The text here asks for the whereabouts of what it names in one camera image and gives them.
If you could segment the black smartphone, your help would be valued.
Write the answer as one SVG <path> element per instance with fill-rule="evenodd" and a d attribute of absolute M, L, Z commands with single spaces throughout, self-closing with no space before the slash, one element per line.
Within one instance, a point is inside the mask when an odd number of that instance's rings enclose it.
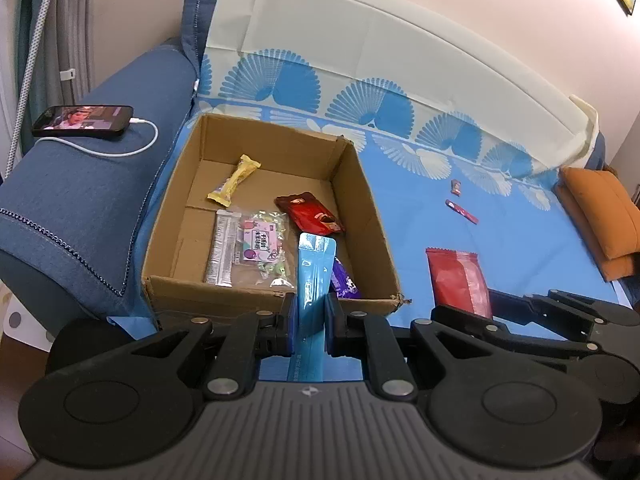
<path fill-rule="evenodd" d="M 44 136 L 120 136 L 134 117 L 126 105 L 59 105 L 47 108 L 32 125 L 32 135 Z"/>

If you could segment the braided white pole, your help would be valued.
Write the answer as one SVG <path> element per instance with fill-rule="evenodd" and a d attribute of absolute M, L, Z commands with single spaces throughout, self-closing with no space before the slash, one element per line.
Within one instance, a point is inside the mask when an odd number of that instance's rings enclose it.
<path fill-rule="evenodd" d="M 30 86 L 32 85 L 32 76 L 34 76 L 38 50 L 41 44 L 44 26 L 46 26 L 50 3 L 51 0 L 41 0 L 34 30 L 32 31 L 32 36 L 30 36 L 25 70 L 21 82 L 20 93 L 18 94 L 17 99 L 17 110 L 9 147 L 8 160 L 6 161 L 6 178 L 9 177 L 13 171 L 17 150 L 21 144 L 22 125 L 28 104 Z"/>

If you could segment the pink candy bag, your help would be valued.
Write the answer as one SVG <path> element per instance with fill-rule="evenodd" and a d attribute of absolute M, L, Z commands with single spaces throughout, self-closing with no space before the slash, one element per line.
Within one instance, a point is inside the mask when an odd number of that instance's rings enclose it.
<path fill-rule="evenodd" d="M 234 286 L 252 289 L 295 289 L 295 247 L 288 217 L 281 211 L 242 214 Z"/>

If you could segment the light blue snack stick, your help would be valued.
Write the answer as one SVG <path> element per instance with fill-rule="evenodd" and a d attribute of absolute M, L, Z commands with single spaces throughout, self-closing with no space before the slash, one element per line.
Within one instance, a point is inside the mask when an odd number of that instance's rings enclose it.
<path fill-rule="evenodd" d="M 336 241 L 302 233 L 298 239 L 298 286 L 295 350 L 288 364 L 290 382 L 322 382 L 324 298 L 330 291 Z"/>

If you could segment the yellow snack bar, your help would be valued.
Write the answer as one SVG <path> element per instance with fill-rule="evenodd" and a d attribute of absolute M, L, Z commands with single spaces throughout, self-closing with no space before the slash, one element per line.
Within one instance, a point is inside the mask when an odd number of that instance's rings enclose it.
<path fill-rule="evenodd" d="M 228 177 L 222 185 L 219 185 L 218 188 L 208 193 L 206 198 L 224 208 L 228 208 L 232 203 L 232 196 L 239 185 L 254 174 L 261 166 L 262 164 L 260 162 L 251 159 L 247 154 L 243 154 L 231 176 Z"/>

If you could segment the orange cushion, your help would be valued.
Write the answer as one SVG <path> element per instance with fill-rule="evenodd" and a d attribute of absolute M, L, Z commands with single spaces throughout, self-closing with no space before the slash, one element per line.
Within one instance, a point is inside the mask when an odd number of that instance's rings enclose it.
<path fill-rule="evenodd" d="M 639 208 L 615 174 L 564 167 L 554 192 L 606 282 L 639 275 Z"/>

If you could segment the silver snack bar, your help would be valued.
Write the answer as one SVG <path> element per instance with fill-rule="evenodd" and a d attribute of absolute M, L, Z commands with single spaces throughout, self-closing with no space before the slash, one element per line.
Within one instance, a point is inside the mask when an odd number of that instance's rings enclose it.
<path fill-rule="evenodd" d="M 204 281 L 209 285 L 231 287 L 232 268 L 236 261 L 236 245 L 239 241 L 239 212 L 218 210 Z"/>

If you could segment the blue white patterned cover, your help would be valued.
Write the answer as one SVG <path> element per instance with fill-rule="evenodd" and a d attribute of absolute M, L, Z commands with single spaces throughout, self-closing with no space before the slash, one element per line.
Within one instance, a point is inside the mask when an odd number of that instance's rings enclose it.
<path fill-rule="evenodd" d="M 393 324 L 434 308 L 433 246 L 475 252 L 488 284 L 516 296 L 626 302 L 552 191 L 567 155 L 601 159 L 592 114 L 488 41 L 399 0 L 184 0 L 181 36 L 201 61 L 196 116 L 355 145 L 407 300 Z"/>

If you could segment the purple chocolate bar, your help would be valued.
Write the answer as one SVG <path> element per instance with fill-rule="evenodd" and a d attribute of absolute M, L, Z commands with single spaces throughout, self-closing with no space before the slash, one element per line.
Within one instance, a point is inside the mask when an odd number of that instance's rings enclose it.
<path fill-rule="evenodd" d="M 337 257 L 334 258 L 331 274 L 331 286 L 338 298 L 360 299 L 360 291 L 348 274 L 344 264 Z"/>

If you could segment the brown cardboard box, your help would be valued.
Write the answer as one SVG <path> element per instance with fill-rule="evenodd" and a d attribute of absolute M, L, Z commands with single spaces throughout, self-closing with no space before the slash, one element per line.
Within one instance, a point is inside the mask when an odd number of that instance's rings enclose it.
<path fill-rule="evenodd" d="M 182 312 L 227 323 L 247 312 L 277 309 L 285 294 L 298 292 L 299 230 L 293 221 L 286 224 L 283 241 L 287 285 L 273 285 L 240 254 L 233 256 L 230 285 L 205 281 L 221 208 L 207 195 L 232 175 L 242 156 L 260 166 L 233 193 L 231 211 L 244 217 L 275 212 L 278 197 L 311 193 L 344 228 L 334 237 L 336 255 L 360 292 L 359 298 L 345 300 L 345 309 L 391 314 L 406 303 L 352 142 L 207 114 L 198 118 L 186 141 L 146 251 L 142 285 L 155 313 Z"/>

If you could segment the large red snack packet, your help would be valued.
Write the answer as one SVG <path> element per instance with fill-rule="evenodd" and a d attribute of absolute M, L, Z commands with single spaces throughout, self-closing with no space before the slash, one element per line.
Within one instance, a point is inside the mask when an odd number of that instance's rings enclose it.
<path fill-rule="evenodd" d="M 488 287 L 475 252 L 426 248 L 436 306 L 492 318 Z"/>

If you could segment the red stick snack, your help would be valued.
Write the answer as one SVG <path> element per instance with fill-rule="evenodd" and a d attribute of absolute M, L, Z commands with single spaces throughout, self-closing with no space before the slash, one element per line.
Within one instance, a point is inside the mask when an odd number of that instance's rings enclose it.
<path fill-rule="evenodd" d="M 452 200 L 445 200 L 445 204 L 454 212 L 456 212 L 457 214 L 460 214 L 461 217 L 465 218 L 469 222 L 472 222 L 473 224 L 478 225 L 478 219 L 475 216 L 470 214 L 469 211 L 466 211 L 464 208 L 462 208 L 458 204 L 454 203 Z"/>

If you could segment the grey curtain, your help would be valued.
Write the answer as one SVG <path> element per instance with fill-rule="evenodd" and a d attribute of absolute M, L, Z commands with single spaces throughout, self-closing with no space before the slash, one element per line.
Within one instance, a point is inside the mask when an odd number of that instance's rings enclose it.
<path fill-rule="evenodd" d="M 51 0 L 38 46 L 18 146 L 35 143 L 32 124 L 51 105 L 73 105 L 93 87 L 93 0 Z M 17 0 L 16 79 L 22 80 L 41 0 Z"/>

